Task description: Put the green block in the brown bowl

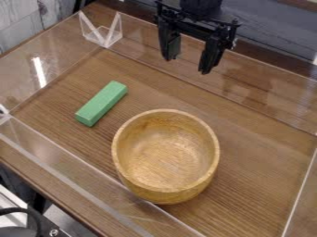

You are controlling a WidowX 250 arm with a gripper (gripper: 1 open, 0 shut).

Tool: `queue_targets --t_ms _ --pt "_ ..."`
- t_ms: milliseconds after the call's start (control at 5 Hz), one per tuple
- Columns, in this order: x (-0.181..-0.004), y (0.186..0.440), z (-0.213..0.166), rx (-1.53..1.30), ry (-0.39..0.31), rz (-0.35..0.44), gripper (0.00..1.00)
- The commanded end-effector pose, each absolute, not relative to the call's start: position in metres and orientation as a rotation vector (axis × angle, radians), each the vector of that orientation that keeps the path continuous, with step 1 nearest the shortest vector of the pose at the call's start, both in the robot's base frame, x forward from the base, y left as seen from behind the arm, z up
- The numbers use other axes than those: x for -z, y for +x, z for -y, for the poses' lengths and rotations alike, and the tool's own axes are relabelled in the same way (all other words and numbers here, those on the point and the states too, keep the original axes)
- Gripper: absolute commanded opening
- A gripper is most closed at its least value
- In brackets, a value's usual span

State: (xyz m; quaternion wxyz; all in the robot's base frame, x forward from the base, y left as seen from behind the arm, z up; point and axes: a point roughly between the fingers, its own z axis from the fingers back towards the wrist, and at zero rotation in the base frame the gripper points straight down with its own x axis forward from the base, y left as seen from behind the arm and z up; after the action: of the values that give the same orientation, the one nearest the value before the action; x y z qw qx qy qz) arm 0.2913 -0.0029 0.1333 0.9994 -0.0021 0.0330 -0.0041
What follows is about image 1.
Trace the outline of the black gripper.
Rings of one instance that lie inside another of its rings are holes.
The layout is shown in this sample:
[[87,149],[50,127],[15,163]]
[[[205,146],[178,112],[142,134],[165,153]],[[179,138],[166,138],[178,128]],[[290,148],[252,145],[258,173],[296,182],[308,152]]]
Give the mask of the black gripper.
[[218,66],[241,23],[222,10],[224,0],[157,0],[159,48],[170,61],[181,52],[181,33],[205,42],[198,71],[206,75]]

